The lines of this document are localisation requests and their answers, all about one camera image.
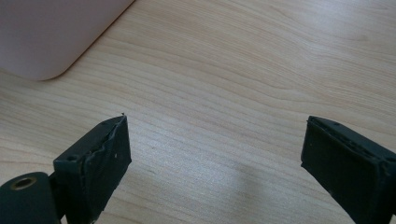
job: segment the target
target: black plastic part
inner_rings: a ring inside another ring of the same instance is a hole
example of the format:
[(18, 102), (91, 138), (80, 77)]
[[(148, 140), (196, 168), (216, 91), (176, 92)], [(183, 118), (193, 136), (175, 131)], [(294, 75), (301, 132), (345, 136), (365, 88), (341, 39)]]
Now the black plastic part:
[(125, 116), (108, 119), (67, 149), (54, 162), (56, 183), (64, 189), (68, 223), (92, 223), (131, 163), (128, 123)]
[(356, 223), (390, 222), (395, 153), (337, 122), (309, 117), (302, 162)]
[(0, 223), (60, 223), (46, 174), (21, 175), (0, 188)]

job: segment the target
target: wood grain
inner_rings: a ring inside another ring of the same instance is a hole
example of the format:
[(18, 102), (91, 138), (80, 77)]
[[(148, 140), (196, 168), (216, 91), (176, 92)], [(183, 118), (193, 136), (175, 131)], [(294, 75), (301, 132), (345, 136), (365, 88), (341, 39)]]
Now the wood grain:
[(353, 223), (300, 167), (305, 121), (396, 151), (395, 39), (390, 0), (137, 0), (64, 75), (0, 73), (0, 183), (125, 113), (98, 223)]

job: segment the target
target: light wood tabletop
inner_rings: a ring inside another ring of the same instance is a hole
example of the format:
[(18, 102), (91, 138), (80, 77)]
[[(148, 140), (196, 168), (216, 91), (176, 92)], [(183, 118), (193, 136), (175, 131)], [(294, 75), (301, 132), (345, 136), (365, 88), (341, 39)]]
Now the light wood tabletop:
[(395, 73), (395, 1), (137, 0), (62, 76), (0, 72), (0, 184), (125, 113), (97, 223), (353, 223), (301, 167), (306, 120), (396, 151)]

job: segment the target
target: beige container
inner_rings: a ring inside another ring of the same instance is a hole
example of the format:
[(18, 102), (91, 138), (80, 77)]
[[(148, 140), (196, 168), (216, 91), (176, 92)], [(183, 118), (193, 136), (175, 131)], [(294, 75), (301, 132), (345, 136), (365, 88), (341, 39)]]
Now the beige container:
[(63, 73), (134, 0), (0, 0), (0, 68), (44, 80)]

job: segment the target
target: table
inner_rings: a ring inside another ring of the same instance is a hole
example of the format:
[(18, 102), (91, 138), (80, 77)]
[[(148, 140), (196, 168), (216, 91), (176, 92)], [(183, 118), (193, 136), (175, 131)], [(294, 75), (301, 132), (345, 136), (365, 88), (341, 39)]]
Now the table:
[(125, 113), (97, 223), (353, 223), (300, 166), (306, 120), (396, 151), (395, 39), (387, 0), (137, 0), (62, 76), (0, 72), (0, 183)]

